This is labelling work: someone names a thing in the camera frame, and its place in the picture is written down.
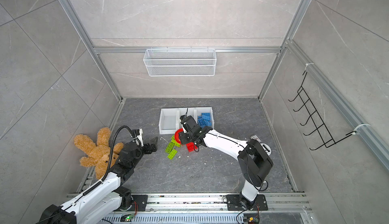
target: hook rack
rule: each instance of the hook rack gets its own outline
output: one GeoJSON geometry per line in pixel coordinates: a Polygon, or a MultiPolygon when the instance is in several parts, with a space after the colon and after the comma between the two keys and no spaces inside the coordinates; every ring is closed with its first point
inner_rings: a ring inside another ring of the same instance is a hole
{"type": "Polygon", "coordinates": [[[356,134],[357,128],[355,128],[352,132],[347,133],[346,136],[345,136],[344,138],[342,138],[342,139],[340,139],[340,140],[338,140],[338,141],[335,141],[335,139],[334,139],[334,138],[332,137],[332,135],[331,135],[331,132],[329,132],[329,130],[328,130],[326,124],[324,123],[324,121],[323,121],[321,115],[318,113],[318,110],[316,109],[314,103],[312,102],[311,98],[308,96],[307,92],[305,91],[305,89],[304,89],[304,87],[303,87],[303,83],[304,83],[305,78],[306,78],[306,76],[307,76],[307,71],[304,71],[303,76],[304,76],[304,79],[303,79],[303,82],[301,83],[301,86],[300,86],[299,89],[297,90],[297,96],[296,96],[293,100],[289,100],[289,99],[288,99],[288,101],[289,101],[289,102],[293,102],[294,100],[296,100],[297,97],[299,97],[299,98],[301,99],[301,101],[304,102],[304,104],[303,104],[298,110],[293,110],[293,111],[298,112],[298,111],[300,111],[303,107],[305,107],[305,109],[307,110],[307,112],[308,112],[308,114],[309,114],[309,117],[308,117],[307,121],[306,121],[304,124],[301,124],[301,123],[300,123],[300,125],[302,125],[302,126],[306,125],[306,124],[308,123],[309,119],[312,119],[312,122],[313,122],[314,125],[315,125],[315,128],[316,128],[316,129],[315,129],[314,131],[312,131],[311,133],[309,133],[309,134],[307,134],[307,135],[304,134],[304,133],[303,133],[303,134],[306,135],[306,136],[308,136],[308,135],[314,133],[315,131],[317,131],[318,134],[320,135],[320,138],[321,138],[323,144],[320,145],[319,147],[315,148],[315,149],[312,149],[312,148],[309,148],[309,149],[312,150],[312,151],[315,151],[315,150],[321,148],[322,146],[325,146],[326,148],[329,148],[330,146],[333,146],[334,144],[336,144],[336,143],[338,143],[338,142],[340,142],[340,141],[342,141],[342,140],[348,138],[349,136],[356,134]],[[305,95],[307,96],[308,100],[306,100],[306,101],[303,100],[303,98],[302,98],[301,95],[300,95],[301,92],[304,92],[304,93],[305,93],[305,95]],[[314,107],[314,109],[315,109],[312,113],[309,111],[309,109],[308,109],[308,107],[307,107],[307,103],[308,103],[308,102],[311,102],[311,104],[313,105],[313,107],[314,107]],[[320,124],[319,126],[316,125],[314,119],[312,118],[312,116],[313,116],[315,113],[318,114],[318,116],[319,116],[319,118],[320,118],[320,120],[321,120],[321,122],[322,122],[322,124],[320,124]],[[319,131],[319,128],[321,128],[322,126],[324,126],[324,127],[326,128],[328,134],[329,134],[330,137],[331,137],[331,139],[330,139],[329,141],[327,141],[327,142],[324,142],[324,139],[323,139],[323,137],[322,137],[322,135],[320,134],[320,131],[319,131]]]}

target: teddy bear's head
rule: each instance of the teddy bear's head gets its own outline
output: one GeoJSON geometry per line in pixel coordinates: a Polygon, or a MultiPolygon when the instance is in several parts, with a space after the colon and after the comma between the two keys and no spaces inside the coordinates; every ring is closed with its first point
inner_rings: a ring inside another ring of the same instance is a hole
{"type": "MultiPolygon", "coordinates": [[[[112,155],[111,167],[115,164],[116,159],[118,159],[118,154],[114,153],[112,155]]],[[[109,160],[109,153],[104,154],[96,164],[96,172],[105,172],[107,170],[109,160]]]]}

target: red plate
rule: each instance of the red plate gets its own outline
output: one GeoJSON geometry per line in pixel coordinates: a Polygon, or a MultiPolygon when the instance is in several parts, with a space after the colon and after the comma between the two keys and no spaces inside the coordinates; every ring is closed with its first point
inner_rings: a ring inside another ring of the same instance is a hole
{"type": "Polygon", "coordinates": [[[178,131],[176,131],[175,134],[174,134],[174,139],[175,139],[178,143],[180,143],[180,144],[181,144],[181,141],[180,141],[180,139],[179,139],[179,137],[178,137],[178,133],[183,132],[183,131],[184,131],[184,129],[181,128],[181,129],[179,129],[178,131]]]}

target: plush toy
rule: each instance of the plush toy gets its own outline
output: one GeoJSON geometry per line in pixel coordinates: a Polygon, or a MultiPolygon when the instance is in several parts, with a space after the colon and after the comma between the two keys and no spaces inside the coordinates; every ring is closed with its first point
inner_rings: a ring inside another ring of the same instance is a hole
{"type": "MultiPolygon", "coordinates": [[[[80,159],[81,166],[92,167],[96,166],[96,178],[100,179],[103,177],[105,171],[107,170],[108,160],[109,160],[109,137],[111,136],[111,131],[109,128],[100,129],[97,133],[97,146],[87,135],[76,135],[74,138],[75,146],[85,152],[88,157],[82,157],[80,159]]],[[[111,167],[115,164],[118,154],[123,149],[123,143],[117,143],[114,146],[114,154],[112,156],[111,167]]]]}

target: wire basket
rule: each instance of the wire basket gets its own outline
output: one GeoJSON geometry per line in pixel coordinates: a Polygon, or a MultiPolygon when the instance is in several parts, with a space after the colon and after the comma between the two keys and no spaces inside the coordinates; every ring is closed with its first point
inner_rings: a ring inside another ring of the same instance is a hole
{"type": "Polygon", "coordinates": [[[214,76],[214,49],[148,49],[143,61],[150,76],[214,76]]]}

